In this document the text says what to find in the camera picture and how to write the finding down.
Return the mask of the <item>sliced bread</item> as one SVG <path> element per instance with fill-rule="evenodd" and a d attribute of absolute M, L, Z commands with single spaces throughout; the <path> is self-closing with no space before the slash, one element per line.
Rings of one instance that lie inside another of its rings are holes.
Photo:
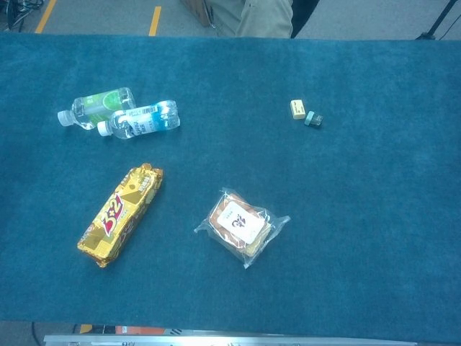
<path fill-rule="evenodd" d="M 251 205 L 236 191 L 223 188 L 194 232 L 206 231 L 247 269 L 289 221 L 291 217 L 278 217 L 266 208 Z"/>

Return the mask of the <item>yellow eraser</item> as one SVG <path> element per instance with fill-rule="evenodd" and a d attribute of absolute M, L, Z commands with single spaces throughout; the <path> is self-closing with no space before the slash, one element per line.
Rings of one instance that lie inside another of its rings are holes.
<path fill-rule="evenodd" d="M 301 120 L 306 117 L 306 111 L 301 99 L 293 99 L 290 101 L 290 109 L 292 118 L 295 120 Z"/>

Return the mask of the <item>small grey pencil sharpener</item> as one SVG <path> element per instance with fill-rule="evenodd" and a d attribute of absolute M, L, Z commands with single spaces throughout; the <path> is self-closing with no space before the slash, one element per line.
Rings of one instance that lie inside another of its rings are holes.
<path fill-rule="evenodd" d="M 317 112 L 310 110 L 305 117 L 304 124 L 306 126 L 319 128 L 321 127 L 322 122 L 323 122 L 323 116 L 319 115 Z"/>

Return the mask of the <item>clear water bottle blue label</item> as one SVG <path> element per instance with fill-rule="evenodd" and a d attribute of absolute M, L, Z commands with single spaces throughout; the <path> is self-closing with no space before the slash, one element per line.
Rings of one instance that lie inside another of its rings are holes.
<path fill-rule="evenodd" d="M 108 120 L 97 123 L 97 130 L 103 137 L 115 136 L 119 139 L 130 139 L 149 133 L 172 130 L 180 125 L 181 120 L 176 102 L 165 100 L 130 110 L 118 110 Z"/>

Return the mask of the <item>gold foil biscuit packet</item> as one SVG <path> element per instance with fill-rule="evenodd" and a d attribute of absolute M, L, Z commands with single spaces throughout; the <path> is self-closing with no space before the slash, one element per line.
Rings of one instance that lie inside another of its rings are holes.
<path fill-rule="evenodd" d="M 164 171 L 144 163 L 132 168 L 87 227 L 77 248 L 100 268 L 115 261 L 142 220 L 164 178 Z"/>

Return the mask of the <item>clear bottle green label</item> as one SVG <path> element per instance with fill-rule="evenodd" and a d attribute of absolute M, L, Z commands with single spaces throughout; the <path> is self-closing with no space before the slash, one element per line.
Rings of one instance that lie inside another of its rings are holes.
<path fill-rule="evenodd" d="M 94 129 L 119 110 L 136 108 L 130 88 L 122 87 L 108 92 L 78 97 L 69 110 L 58 112 L 58 121 L 63 127 L 77 125 L 84 130 Z"/>

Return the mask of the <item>teal table cloth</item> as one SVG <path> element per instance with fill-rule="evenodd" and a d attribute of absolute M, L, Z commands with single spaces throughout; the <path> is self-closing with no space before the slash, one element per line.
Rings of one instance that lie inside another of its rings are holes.
<path fill-rule="evenodd" d="M 59 123 L 122 87 L 181 125 Z M 77 243 L 144 163 L 100 268 Z M 247 269 L 194 232 L 223 188 L 291 217 Z M 461 41 L 0 34 L 0 320 L 461 343 Z"/>

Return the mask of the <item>person in beige trousers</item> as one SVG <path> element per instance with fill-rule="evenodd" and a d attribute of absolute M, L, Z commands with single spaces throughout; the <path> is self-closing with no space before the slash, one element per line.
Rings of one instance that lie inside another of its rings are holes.
<path fill-rule="evenodd" d="M 226 37 L 289 38 L 293 0 L 206 0 L 212 23 Z"/>

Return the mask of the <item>person's black trouser leg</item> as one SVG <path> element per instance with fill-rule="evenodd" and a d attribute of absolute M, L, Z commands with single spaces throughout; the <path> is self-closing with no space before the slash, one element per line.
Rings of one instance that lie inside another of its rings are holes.
<path fill-rule="evenodd" d="M 320 0 L 292 0 L 292 34 L 295 38 L 305 26 Z"/>

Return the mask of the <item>aluminium profile rail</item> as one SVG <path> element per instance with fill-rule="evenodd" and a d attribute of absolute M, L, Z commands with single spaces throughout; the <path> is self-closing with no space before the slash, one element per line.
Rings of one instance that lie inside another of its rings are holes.
<path fill-rule="evenodd" d="M 44 336 L 45 346 L 419 346 L 416 342 L 287 336 L 148 336 L 56 334 Z"/>

